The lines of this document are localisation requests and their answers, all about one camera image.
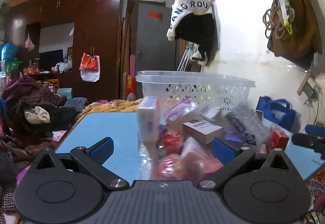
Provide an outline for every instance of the blue table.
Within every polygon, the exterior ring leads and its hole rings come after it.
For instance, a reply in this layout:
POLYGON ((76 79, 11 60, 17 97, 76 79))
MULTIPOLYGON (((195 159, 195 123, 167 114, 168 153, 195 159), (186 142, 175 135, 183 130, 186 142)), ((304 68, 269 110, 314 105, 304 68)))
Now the blue table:
POLYGON ((140 155, 136 113, 89 113, 70 131, 56 153, 69 153, 77 146, 92 146, 105 137, 114 141, 114 153, 103 164, 131 185, 139 177, 140 155))
MULTIPOLYGON (((272 125, 272 122, 267 119, 264 119, 263 122, 268 127, 272 125)), ((292 133, 283 130, 290 137, 285 153, 301 177, 307 180, 322 167, 325 161, 321 160, 321 154, 314 152, 314 150, 294 145, 291 141, 292 133)))

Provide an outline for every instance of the red sticker on door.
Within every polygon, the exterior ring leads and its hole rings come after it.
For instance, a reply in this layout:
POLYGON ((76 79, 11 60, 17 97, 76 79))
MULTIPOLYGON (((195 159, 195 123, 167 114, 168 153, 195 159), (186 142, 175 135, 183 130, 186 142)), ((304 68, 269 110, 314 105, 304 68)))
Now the red sticker on door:
POLYGON ((155 11, 148 11, 148 17, 150 18, 163 18, 163 14, 160 12, 155 12, 155 11))

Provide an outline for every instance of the ribbed gray surface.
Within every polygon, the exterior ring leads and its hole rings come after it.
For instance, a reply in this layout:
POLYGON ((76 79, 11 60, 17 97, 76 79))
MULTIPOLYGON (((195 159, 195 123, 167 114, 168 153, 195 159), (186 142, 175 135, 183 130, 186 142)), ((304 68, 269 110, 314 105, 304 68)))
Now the ribbed gray surface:
POLYGON ((214 192, 190 181, 137 181, 129 190, 113 192, 103 207, 82 224, 240 224, 214 192))

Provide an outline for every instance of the yellow blanket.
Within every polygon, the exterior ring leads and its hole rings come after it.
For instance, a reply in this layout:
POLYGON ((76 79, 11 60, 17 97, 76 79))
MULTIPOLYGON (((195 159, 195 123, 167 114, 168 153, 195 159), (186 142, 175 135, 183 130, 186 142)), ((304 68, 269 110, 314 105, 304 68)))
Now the yellow blanket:
POLYGON ((142 98, 137 101, 117 100, 112 104, 101 104, 95 102, 86 106, 86 108, 80 113, 79 119, 87 113, 94 112, 136 112, 141 101, 142 98))

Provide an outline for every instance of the brown wooden cabinet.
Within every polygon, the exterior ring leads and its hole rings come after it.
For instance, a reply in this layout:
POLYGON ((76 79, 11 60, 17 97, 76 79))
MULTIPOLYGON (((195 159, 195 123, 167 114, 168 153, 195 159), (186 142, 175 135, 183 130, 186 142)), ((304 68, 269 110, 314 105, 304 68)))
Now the brown wooden cabinet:
POLYGON ((74 22, 71 75, 74 96, 87 97, 89 101, 116 99, 119 94, 116 52, 120 49, 117 28, 122 2, 123 0, 29 0, 9 10, 5 42, 17 44, 17 56, 22 56, 20 59, 25 61, 27 56, 22 39, 25 39, 28 30, 37 28, 30 27, 30 24, 39 24, 41 28, 74 22), (82 54, 89 54, 91 47, 95 47, 95 54, 100 56, 100 79, 95 83, 82 81, 79 71, 82 54))

